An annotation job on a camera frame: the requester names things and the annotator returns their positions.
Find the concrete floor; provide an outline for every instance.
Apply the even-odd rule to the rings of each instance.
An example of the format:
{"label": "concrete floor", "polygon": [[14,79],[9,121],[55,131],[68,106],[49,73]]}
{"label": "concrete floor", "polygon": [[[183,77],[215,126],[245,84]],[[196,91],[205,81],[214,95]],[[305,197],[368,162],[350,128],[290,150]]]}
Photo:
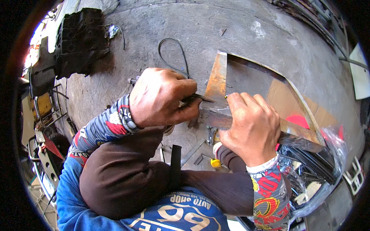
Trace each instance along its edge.
{"label": "concrete floor", "polygon": [[[74,5],[75,1],[66,0],[63,7],[71,9]],[[93,0],[81,0],[79,10],[94,6],[99,7]],[[131,91],[127,78],[140,75],[148,67],[167,68],[157,49],[163,38],[172,37],[182,44],[189,74],[198,83],[197,93],[205,92],[204,83],[218,49],[256,60],[291,79],[303,95],[344,125],[349,149],[347,166],[354,155],[361,155],[364,137],[360,104],[354,99],[349,65],[339,61],[335,51],[310,27],[267,1],[121,0],[105,21],[123,29],[126,49],[123,50],[122,35],[117,34],[111,41],[110,55],[96,63],[93,74],[73,74],[68,79],[68,112],[78,128]],[[222,29],[227,29],[223,36]],[[185,68],[174,42],[166,41],[162,54],[172,65]],[[66,79],[60,82],[64,89]],[[245,91],[252,89],[246,86]],[[172,144],[180,145],[185,154],[206,137],[205,126],[189,129],[183,123],[164,137],[163,144],[169,152]],[[193,164],[200,153],[212,156],[212,149],[203,144],[184,169],[213,170],[208,161]]]}

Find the metal bracket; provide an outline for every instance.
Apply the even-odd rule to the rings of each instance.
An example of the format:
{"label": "metal bracket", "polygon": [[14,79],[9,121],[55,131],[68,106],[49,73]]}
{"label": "metal bracket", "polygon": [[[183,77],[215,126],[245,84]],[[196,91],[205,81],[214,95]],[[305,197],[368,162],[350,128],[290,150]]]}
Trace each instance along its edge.
{"label": "metal bracket", "polygon": [[317,125],[312,112],[304,101],[302,95],[289,79],[268,66],[224,51],[217,52],[205,92],[205,96],[215,100],[216,103],[206,101],[201,103],[198,120],[199,123],[220,129],[228,129],[231,127],[232,116],[225,99],[226,69],[228,60],[262,71],[277,80],[284,82],[297,100],[310,129],[306,129],[284,119],[280,119],[281,134],[278,140],[279,144],[315,153],[321,151],[325,147],[324,139],[322,138],[319,126]]}

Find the shoe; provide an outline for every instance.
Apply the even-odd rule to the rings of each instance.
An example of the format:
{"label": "shoe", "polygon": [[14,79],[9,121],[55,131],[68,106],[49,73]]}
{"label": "shoe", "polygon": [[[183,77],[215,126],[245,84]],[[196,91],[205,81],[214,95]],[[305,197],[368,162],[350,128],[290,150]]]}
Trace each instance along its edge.
{"label": "shoe", "polygon": [[221,146],[222,146],[221,142],[217,142],[217,143],[215,143],[215,145],[213,145],[213,155],[215,155],[216,159],[218,159],[217,152],[218,152],[218,150],[220,149]]}
{"label": "shoe", "polygon": [[174,131],[174,128],[175,126],[174,125],[167,125],[166,126],[166,130],[164,131],[163,135],[164,136],[169,136],[172,134],[172,132]]}

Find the cardboard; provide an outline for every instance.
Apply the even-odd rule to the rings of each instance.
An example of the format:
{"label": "cardboard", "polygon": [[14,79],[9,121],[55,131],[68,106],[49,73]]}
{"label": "cardboard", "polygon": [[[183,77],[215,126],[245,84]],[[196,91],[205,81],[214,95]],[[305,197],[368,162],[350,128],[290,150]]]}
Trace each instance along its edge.
{"label": "cardboard", "polygon": [[[328,113],[323,107],[304,95],[303,98],[314,115],[319,128],[338,124],[335,117]],[[271,83],[266,101],[276,109],[277,113],[283,119],[290,116],[303,116],[303,112],[288,86],[276,79]]]}

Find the hand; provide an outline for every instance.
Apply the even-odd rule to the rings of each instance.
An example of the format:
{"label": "hand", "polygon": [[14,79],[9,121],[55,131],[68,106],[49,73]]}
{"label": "hand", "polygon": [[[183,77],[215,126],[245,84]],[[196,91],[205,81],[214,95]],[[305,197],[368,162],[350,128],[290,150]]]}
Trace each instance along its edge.
{"label": "hand", "polygon": [[175,125],[199,114],[202,101],[193,98],[179,108],[179,101],[196,92],[196,82],[170,69],[147,68],[136,82],[129,106],[140,128]]}
{"label": "hand", "polygon": [[280,116],[261,95],[228,95],[233,122],[229,130],[219,130],[221,143],[239,155],[248,167],[261,165],[276,156],[280,136]]}

